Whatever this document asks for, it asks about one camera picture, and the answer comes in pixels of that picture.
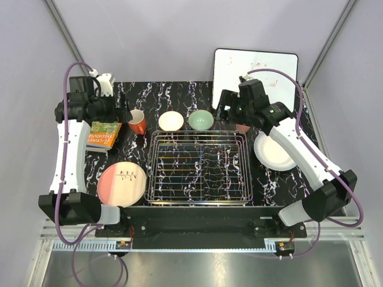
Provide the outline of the green celadon bowl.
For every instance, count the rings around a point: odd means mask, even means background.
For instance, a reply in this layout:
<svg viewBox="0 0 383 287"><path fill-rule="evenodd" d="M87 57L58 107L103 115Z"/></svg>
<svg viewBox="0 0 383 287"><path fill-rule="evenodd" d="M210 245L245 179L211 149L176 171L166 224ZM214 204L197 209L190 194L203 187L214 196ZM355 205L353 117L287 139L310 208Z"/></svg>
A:
<svg viewBox="0 0 383 287"><path fill-rule="evenodd" d="M214 124L214 117L209 111L199 109L190 114L188 123L193 130L209 130Z"/></svg>

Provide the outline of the orange mug white inside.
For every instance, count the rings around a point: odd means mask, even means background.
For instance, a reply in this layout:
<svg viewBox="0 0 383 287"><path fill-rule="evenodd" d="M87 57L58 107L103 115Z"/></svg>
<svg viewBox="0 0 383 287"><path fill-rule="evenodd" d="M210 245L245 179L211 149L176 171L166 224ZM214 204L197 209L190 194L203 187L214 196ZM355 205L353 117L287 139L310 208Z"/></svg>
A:
<svg viewBox="0 0 383 287"><path fill-rule="evenodd" d="M133 109L130 111L132 119L128 122L128 125L134 133L137 135L144 135L147 129L147 121L143 111Z"/></svg>

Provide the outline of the orange bowl white inside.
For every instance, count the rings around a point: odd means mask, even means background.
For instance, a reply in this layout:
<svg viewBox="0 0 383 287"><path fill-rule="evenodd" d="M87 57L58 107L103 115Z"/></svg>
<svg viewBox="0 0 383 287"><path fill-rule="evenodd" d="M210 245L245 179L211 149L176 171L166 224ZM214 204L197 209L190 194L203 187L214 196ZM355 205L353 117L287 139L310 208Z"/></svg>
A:
<svg viewBox="0 0 383 287"><path fill-rule="evenodd" d="M168 111L159 117L159 127L166 132L180 130L184 124L183 116L176 111Z"/></svg>

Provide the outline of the white fluted plate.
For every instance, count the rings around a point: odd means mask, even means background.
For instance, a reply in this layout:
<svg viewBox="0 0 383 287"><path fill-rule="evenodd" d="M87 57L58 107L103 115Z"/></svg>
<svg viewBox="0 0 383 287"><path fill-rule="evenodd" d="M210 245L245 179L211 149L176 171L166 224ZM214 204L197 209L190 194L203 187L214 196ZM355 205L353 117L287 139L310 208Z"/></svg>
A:
<svg viewBox="0 0 383 287"><path fill-rule="evenodd" d="M253 148L259 162L269 169L285 172L296 167L296 163L281 145L264 132L256 136Z"/></svg>

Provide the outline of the metal wire dish rack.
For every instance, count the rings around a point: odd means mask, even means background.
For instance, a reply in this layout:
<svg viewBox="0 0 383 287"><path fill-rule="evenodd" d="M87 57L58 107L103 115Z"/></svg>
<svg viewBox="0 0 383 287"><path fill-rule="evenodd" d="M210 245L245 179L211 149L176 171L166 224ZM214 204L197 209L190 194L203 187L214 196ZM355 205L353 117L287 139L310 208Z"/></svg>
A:
<svg viewBox="0 0 383 287"><path fill-rule="evenodd" d="M145 199L153 205L245 205L253 199L248 152L243 132L156 131Z"/></svg>

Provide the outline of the pink cream branch plate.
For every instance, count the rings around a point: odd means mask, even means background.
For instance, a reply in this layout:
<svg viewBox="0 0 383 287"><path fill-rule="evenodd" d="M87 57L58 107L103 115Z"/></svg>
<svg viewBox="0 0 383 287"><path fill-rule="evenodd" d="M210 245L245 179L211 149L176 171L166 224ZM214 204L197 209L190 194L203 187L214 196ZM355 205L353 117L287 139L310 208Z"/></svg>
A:
<svg viewBox="0 0 383 287"><path fill-rule="evenodd" d="M101 174L97 194L105 205L129 207L144 195L146 180L146 172L136 163L115 163Z"/></svg>

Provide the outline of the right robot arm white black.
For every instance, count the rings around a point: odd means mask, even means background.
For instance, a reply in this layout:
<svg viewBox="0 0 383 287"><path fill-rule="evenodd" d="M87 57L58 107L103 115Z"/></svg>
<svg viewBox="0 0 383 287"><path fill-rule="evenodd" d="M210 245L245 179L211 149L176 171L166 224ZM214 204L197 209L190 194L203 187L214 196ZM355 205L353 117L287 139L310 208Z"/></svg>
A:
<svg viewBox="0 0 383 287"><path fill-rule="evenodd" d="M333 164L300 130L297 118L282 102L270 103L261 81L244 81L238 91L223 90L216 116L263 131L292 158L313 190L279 211L279 218L271 223L275 235L285 237L303 221L321 222L351 202L356 174Z"/></svg>

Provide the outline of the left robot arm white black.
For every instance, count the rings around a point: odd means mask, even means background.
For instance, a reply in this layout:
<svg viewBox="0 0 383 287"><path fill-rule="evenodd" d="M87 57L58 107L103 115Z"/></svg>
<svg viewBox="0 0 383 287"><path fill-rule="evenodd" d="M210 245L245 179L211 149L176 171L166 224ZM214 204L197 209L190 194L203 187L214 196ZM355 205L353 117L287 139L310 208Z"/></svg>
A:
<svg viewBox="0 0 383 287"><path fill-rule="evenodd" d="M129 231L119 206L107 206L87 193L84 164L87 139L93 123L127 122L131 118L126 98L113 94L111 73L71 77L66 98L54 110L59 145L49 193L40 195L39 208L58 226L108 225L117 237Z"/></svg>

